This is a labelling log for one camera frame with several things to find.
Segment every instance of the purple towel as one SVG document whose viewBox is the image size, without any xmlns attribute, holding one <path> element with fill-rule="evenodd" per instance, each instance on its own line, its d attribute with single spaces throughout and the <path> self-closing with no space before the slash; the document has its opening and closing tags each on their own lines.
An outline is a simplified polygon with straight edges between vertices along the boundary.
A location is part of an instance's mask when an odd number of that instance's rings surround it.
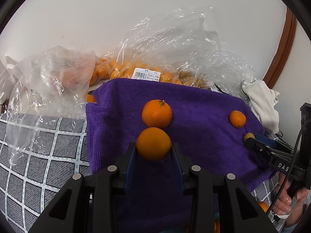
<svg viewBox="0 0 311 233">
<path fill-rule="evenodd" d="M 146 102 L 165 100 L 173 119 L 164 129 L 172 142 L 193 163 L 214 174 L 234 173 L 249 191 L 267 180 L 272 171 L 258 167 L 256 156 L 243 146 L 247 132 L 263 134 L 264 128 L 239 98 L 181 85 L 113 79 L 94 92 L 97 103 L 88 103 L 87 142 L 91 171 L 114 163 L 135 142 L 146 125 L 141 112 Z M 233 110 L 243 112 L 245 127 L 234 128 L 228 121 Z M 153 233 L 186 225 L 190 220 L 192 197 L 178 189 L 167 156 L 159 162 L 138 156 L 132 188 L 117 199 L 120 233 Z"/>
</svg>

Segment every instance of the black cable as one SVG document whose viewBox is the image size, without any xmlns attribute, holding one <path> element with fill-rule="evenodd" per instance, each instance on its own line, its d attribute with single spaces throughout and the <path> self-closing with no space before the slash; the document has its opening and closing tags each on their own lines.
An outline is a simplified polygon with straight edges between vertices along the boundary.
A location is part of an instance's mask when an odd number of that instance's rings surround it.
<svg viewBox="0 0 311 233">
<path fill-rule="evenodd" d="M 276 133 L 276 136 L 279 138 L 279 139 L 282 139 L 284 137 L 283 135 L 283 132 L 281 130 L 279 130 L 279 132 L 281 133 L 281 135 L 279 135 L 278 133 Z"/>
<path fill-rule="evenodd" d="M 222 91 L 222 90 L 220 89 L 220 87 L 218 87 L 215 83 L 214 83 L 214 85 L 215 85 L 215 87 L 216 87 L 216 88 L 220 91 L 220 93 L 223 93 L 223 94 L 229 95 L 228 93 L 226 93 L 226 92 Z"/>
<path fill-rule="evenodd" d="M 295 158 L 296 158 L 296 152 L 297 152 L 297 148 L 298 148 L 298 144 L 299 144 L 299 140 L 300 140 L 300 137 L 301 137 L 301 134 L 303 132 L 303 130 L 307 127 L 307 124 L 311 122 L 311 120 L 307 120 L 302 126 L 301 126 L 301 129 L 298 133 L 298 137 L 297 137 L 297 140 L 296 140 L 296 143 L 295 143 L 295 147 L 294 147 L 294 151 L 293 151 L 293 157 L 292 157 L 292 160 L 290 162 L 290 169 L 289 171 L 287 172 L 286 176 L 285 176 L 285 179 L 279 189 L 279 191 L 277 192 L 276 196 L 274 197 L 274 200 L 273 202 L 271 203 L 270 207 L 268 208 L 266 214 L 268 215 L 270 213 L 270 211 L 272 210 L 273 206 L 275 205 L 277 199 L 279 198 L 281 192 L 283 191 L 284 187 L 285 187 L 285 184 L 288 180 L 288 177 L 291 173 L 291 171 L 293 170 L 293 166 L 294 166 L 294 161 L 295 161 Z"/>
</svg>

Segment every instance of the fingernail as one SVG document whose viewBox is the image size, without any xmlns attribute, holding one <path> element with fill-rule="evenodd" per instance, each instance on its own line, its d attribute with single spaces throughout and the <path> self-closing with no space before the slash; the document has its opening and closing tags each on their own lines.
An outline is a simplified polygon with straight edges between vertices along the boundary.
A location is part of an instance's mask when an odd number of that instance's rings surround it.
<svg viewBox="0 0 311 233">
<path fill-rule="evenodd" d="M 298 191 L 298 192 L 297 192 L 297 199 L 299 200 L 299 199 L 301 198 L 301 196 L 302 196 L 301 191 Z"/>
</svg>

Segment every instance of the orange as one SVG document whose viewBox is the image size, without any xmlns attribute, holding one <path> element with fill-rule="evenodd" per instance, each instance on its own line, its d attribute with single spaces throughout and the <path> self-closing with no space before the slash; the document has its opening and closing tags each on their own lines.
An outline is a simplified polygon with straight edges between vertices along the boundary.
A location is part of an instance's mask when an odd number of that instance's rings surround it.
<svg viewBox="0 0 311 233">
<path fill-rule="evenodd" d="M 136 63 L 136 64 L 134 65 L 134 67 L 139 67 L 139 68 L 146 69 L 147 64 L 142 63 L 142 62 L 138 62 L 138 63 Z"/>
<path fill-rule="evenodd" d="M 151 127 L 142 131 L 136 141 L 137 151 L 150 161 L 163 159 L 172 147 L 171 139 L 161 129 Z"/>
<path fill-rule="evenodd" d="M 109 66 L 110 66 L 110 68 L 113 68 L 114 67 L 114 65 L 116 64 L 116 60 L 110 60 L 110 63 L 109 63 Z"/>
<path fill-rule="evenodd" d="M 92 74 L 91 80 L 90 80 L 90 86 L 94 85 L 97 81 L 97 75 L 95 73 L 95 71 Z"/>
<path fill-rule="evenodd" d="M 95 58 L 95 66 L 98 66 L 98 65 L 103 64 L 103 63 L 104 63 L 104 62 L 101 61 L 100 59 Z"/>
<path fill-rule="evenodd" d="M 62 76 L 59 76 L 59 78 L 60 78 L 59 81 L 65 89 L 70 90 L 76 86 L 77 78 L 79 77 L 78 74 L 79 74 L 79 72 L 76 70 L 65 70 L 63 72 Z"/>
<path fill-rule="evenodd" d="M 88 94 L 88 95 L 86 96 L 86 102 L 87 102 L 87 103 L 95 103 L 95 102 L 96 102 L 96 99 L 95 99 L 95 97 L 94 97 L 93 95 Z"/>
<path fill-rule="evenodd" d="M 148 68 L 149 70 L 162 73 L 162 68 L 160 66 Z"/>
<path fill-rule="evenodd" d="M 220 221 L 219 220 L 215 221 L 215 225 L 216 225 L 215 233 L 220 233 Z"/>
<path fill-rule="evenodd" d="M 109 79 L 109 68 L 106 64 L 97 65 L 94 72 L 96 73 L 98 80 Z"/>
<path fill-rule="evenodd" d="M 171 107 L 163 100 L 152 100 L 142 109 L 142 120 L 148 127 L 165 128 L 172 119 Z"/>
<path fill-rule="evenodd" d="M 194 82 L 193 81 L 194 81 L 194 77 L 185 77 L 185 78 L 182 78 L 181 83 L 184 86 L 193 87 L 194 86 Z"/>
<path fill-rule="evenodd" d="M 229 122 L 233 127 L 241 128 L 246 123 L 246 117 L 241 111 L 234 110 L 229 115 Z"/>
<path fill-rule="evenodd" d="M 133 63 L 131 61 L 124 61 L 123 62 L 123 67 L 131 68 L 131 67 L 133 67 Z"/>
<path fill-rule="evenodd" d="M 118 78 L 119 76 L 118 76 L 118 71 L 117 70 L 113 70 L 112 72 L 111 72 L 111 74 L 110 74 L 110 79 L 115 79 L 115 78 Z"/>
<path fill-rule="evenodd" d="M 258 202 L 258 205 L 262 208 L 262 210 L 265 213 L 268 211 L 268 205 L 265 202 Z"/>
<path fill-rule="evenodd" d="M 108 59 L 106 59 L 106 58 L 100 58 L 99 60 L 100 60 L 101 62 L 105 63 Z"/>
<path fill-rule="evenodd" d="M 179 79 L 177 80 L 172 80 L 172 83 L 182 85 L 181 81 Z"/>
<path fill-rule="evenodd" d="M 123 65 L 121 65 L 119 62 L 116 62 L 114 66 L 112 67 L 113 70 L 116 70 L 117 72 L 120 72 L 123 69 Z"/>
<path fill-rule="evenodd" d="M 160 81 L 161 82 L 168 82 L 170 83 L 173 79 L 173 75 L 170 72 L 163 72 L 160 75 Z"/>
<path fill-rule="evenodd" d="M 135 70 L 135 68 L 127 69 L 127 70 L 125 71 L 125 73 L 123 74 L 122 78 L 131 79 L 131 78 L 132 78 L 132 75 L 133 75 L 133 73 L 134 73 L 134 70 Z"/>
<path fill-rule="evenodd" d="M 246 135 L 244 136 L 244 142 L 248 139 L 248 138 L 253 138 L 253 139 L 255 139 L 255 136 L 254 136 L 254 134 L 253 133 L 246 133 Z"/>
</svg>

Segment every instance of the bag of oranges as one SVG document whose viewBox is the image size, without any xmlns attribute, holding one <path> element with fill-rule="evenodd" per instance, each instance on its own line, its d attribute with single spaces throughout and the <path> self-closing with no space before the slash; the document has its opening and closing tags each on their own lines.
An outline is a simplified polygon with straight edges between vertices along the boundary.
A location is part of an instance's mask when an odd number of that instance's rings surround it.
<svg viewBox="0 0 311 233">
<path fill-rule="evenodd" d="M 212 12 L 211 7 L 203 6 L 145 18 L 99 60 L 109 70 L 110 79 L 145 79 L 207 88 L 196 70 L 204 64 L 206 55 L 218 48 L 217 33 L 204 30 L 204 24 L 211 23 L 205 22 L 207 15 L 209 21 L 213 20 Z"/>
</svg>

